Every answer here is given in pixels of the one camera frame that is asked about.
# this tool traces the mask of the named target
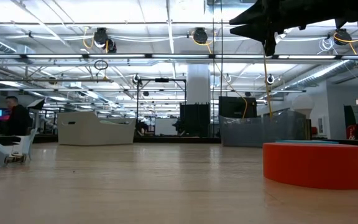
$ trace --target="clear plastic sheet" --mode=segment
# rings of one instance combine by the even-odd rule
[[[219,117],[224,146],[262,147],[265,142],[277,140],[305,140],[306,116],[294,111],[284,111],[270,119]]]

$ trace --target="white column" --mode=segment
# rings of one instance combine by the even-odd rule
[[[187,65],[187,104],[211,102],[209,64]]]

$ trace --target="person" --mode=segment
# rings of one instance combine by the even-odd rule
[[[7,121],[6,134],[8,136],[26,136],[28,129],[32,126],[29,111],[19,104],[16,96],[8,96],[6,98],[6,105],[11,111]]]

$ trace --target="orange cylinder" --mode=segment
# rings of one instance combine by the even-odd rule
[[[358,146],[265,143],[264,177],[318,189],[358,189]]]

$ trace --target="black shirt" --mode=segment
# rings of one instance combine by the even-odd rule
[[[25,136],[27,129],[31,127],[29,111],[22,105],[12,108],[11,115],[7,121],[7,135]]]

